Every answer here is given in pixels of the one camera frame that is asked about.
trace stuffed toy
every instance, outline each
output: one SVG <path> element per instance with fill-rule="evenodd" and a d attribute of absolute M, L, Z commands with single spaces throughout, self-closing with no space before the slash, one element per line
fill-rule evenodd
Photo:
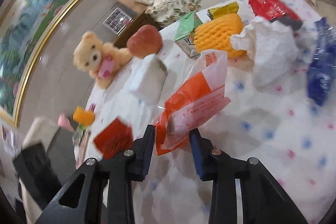
<path fill-rule="evenodd" d="M 128 48 L 103 43 L 93 32 L 86 32 L 73 52 L 73 64 L 89 72 L 101 89 L 106 89 L 118 71 L 132 59 Z"/>

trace cardboard box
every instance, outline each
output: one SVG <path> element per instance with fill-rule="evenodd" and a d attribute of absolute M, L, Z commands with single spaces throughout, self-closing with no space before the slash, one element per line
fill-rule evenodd
<path fill-rule="evenodd" d="M 176 44 L 192 59 L 200 56 L 194 45 L 194 30 L 201 24 L 203 22 L 195 12 L 186 14 L 180 19 L 180 25 L 175 36 Z"/>

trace landscape painting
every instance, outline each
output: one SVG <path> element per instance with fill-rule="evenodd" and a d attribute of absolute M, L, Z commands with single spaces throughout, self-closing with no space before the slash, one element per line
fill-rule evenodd
<path fill-rule="evenodd" d="M 36 58 L 80 0 L 14 0 L 0 19 L 0 116 L 18 126 Z"/>

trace silver screw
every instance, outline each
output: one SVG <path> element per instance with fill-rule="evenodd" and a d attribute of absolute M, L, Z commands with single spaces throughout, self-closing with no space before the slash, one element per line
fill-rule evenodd
<path fill-rule="evenodd" d="M 125 151 L 124 151 L 124 155 L 125 155 L 126 157 L 130 157 L 130 156 L 132 156 L 133 154 L 134 154 L 133 150 L 128 149 L 128 150 L 125 150 Z"/>
<path fill-rule="evenodd" d="M 96 160 L 94 158 L 89 158 L 86 160 L 86 165 L 94 165 Z"/>
<path fill-rule="evenodd" d="M 222 153 L 222 151 L 220 151 L 219 149 L 212 149 L 211 150 L 211 154 L 215 155 L 215 156 L 219 156 Z"/>
<path fill-rule="evenodd" d="M 258 160 L 257 158 L 250 158 L 250 159 L 249 159 L 249 162 L 250 162 L 251 164 L 253 164 L 253 165 L 256 165 L 256 164 L 259 163 L 259 160 Z"/>

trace red apple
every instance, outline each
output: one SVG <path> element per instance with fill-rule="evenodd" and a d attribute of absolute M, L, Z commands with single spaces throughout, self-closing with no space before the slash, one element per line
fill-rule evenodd
<path fill-rule="evenodd" d="M 162 37 L 153 25 L 144 25 L 127 41 L 127 48 L 133 56 L 145 58 L 157 54 L 162 47 Z"/>

